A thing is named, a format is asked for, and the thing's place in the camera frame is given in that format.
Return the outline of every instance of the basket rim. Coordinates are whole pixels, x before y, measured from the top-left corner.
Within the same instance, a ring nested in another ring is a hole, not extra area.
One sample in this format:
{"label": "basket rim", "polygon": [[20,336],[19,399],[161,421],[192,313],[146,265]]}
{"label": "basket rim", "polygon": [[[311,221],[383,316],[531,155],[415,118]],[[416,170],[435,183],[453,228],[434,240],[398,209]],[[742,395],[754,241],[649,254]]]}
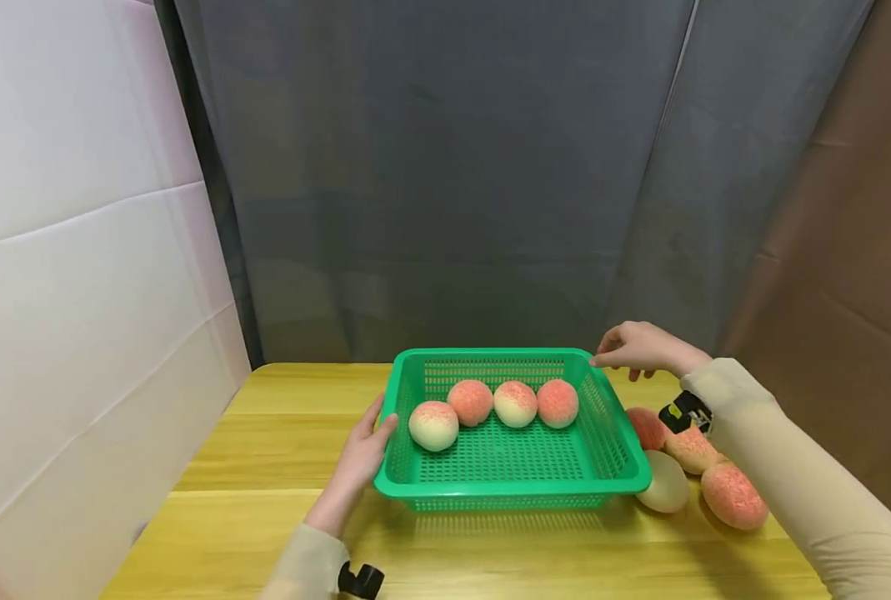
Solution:
{"label": "basket rim", "polygon": [[[475,354],[498,354],[511,356],[515,355],[534,355],[538,353],[573,355],[583,358],[585,362],[591,359],[592,355],[585,350],[575,347],[420,347],[409,348],[403,350],[395,357],[393,362],[393,370],[388,378],[386,390],[386,398],[391,398],[392,402],[385,402],[382,406],[382,412],[379,422],[383,422],[389,415],[395,411],[395,402],[398,398],[399,385],[401,382],[401,374],[405,361],[416,355],[434,355],[440,358],[443,354],[452,354],[457,356],[468,356]],[[631,477],[621,479],[576,479],[576,480],[553,480],[553,479],[536,479],[515,482],[515,493],[508,492],[508,482],[394,482],[388,478],[386,467],[388,465],[388,455],[382,460],[379,472],[375,475],[374,485],[378,492],[384,497],[395,500],[420,500],[428,498],[495,498],[509,497],[509,495],[521,495],[521,497],[533,498],[550,498],[558,495],[599,495],[599,494],[635,494],[646,490],[652,482],[652,468],[648,465],[648,459],[645,451],[642,450],[638,436],[631,422],[626,416],[624,407],[616,396],[615,390],[611,386],[610,381],[602,370],[588,366],[592,372],[593,380],[603,392],[604,401],[610,404],[610,408],[614,409],[617,418],[617,429],[626,444],[630,456],[629,460],[635,462],[637,472]],[[399,419],[397,430],[393,435],[402,435],[402,429],[405,428],[405,435],[408,435],[408,422],[405,418]]]}

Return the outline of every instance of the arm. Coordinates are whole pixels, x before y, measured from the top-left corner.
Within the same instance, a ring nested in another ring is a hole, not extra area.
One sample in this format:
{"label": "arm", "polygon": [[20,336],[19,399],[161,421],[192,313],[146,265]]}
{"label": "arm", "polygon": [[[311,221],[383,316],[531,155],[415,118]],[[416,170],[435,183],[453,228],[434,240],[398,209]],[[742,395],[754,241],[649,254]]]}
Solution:
{"label": "arm", "polygon": [[288,539],[259,600],[329,600],[338,593],[338,570],[349,560],[339,538],[362,490],[375,478],[398,423],[390,415],[372,432],[382,401],[378,397],[352,429],[332,478]]}
{"label": "arm", "polygon": [[608,331],[597,367],[661,368],[714,415],[710,441],[748,476],[838,600],[891,599],[891,512],[785,417],[736,361],[709,355],[651,323]]}

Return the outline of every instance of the brown cardboard wall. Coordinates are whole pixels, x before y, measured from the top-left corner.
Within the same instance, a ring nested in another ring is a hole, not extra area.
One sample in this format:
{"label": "brown cardboard wall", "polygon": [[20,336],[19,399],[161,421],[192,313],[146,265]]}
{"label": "brown cardboard wall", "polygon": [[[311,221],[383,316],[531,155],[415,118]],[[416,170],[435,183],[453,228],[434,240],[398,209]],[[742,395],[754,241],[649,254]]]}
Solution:
{"label": "brown cardboard wall", "polygon": [[891,508],[891,0],[878,0],[723,340]]}

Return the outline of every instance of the peach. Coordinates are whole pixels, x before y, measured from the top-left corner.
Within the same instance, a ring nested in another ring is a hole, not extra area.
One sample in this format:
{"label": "peach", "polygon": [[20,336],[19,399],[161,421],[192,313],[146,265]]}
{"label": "peach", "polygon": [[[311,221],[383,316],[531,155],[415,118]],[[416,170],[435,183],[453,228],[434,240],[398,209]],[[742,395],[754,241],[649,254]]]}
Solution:
{"label": "peach", "polygon": [[447,402],[458,415],[459,423],[474,428],[492,412],[492,391],[477,379],[464,379],[449,390]]}
{"label": "peach", "polygon": [[578,393],[563,379],[551,379],[538,388],[538,417],[552,429],[567,428],[578,416]]}
{"label": "peach", "polygon": [[668,436],[665,441],[665,453],[677,460],[686,473],[700,475],[705,469],[717,465],[724,460],[709,440],[706,440],[695,425],[681,433]]}
{"label": "peach", "polygon": [[420,447],[440,453],[458,437],[458,415],[445,402],[422,402],[408,417],[408,433]]}
{"label": "peach", "polygon": [[506,381],[495,390],[495,414],[510,428],[525,428],[537,412],[535,392],[521,381]]}
{"label": "peach", "polygon": [[722,523],[751,531],[768,519],[768,507],[744,473],[731,462],[720,462],[702,475],[705,503]]}
{"label": "peach", "polygon": [[634,406],[626,411],[626,415],[638,434],[643,450],[661,450],[668,436],[672,435],[672,430],[668,429],[653,410]]}
{"label": "peach", "polygon": [[648,490],[635,494],[643,504],[659,513],[677,513],[688,503],[689,485],[685,472],[668,454],[646,450],[645,457],[652,467],[652,482]]}

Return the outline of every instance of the sleeve cuff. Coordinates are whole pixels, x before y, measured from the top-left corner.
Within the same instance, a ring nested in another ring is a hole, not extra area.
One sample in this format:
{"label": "sleeve cuff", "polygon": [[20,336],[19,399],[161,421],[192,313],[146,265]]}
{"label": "sleeve cuff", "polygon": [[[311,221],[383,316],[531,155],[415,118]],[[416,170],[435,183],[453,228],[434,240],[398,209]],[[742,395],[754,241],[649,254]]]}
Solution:
{"label": "sleeve cuff", "polygon": [[279,558],[273,578],[301,582],[301,588],[338,593],[338,571],[349,560],[338,539],[301,523]]}
{"label": "sleeve cuff", "polygon": [[767,403],[778,408],[772,393],[734,358],[716,358],[697,368],[681,379],[681,387],[702,398],[715,417],[728,416],[753,403]]}

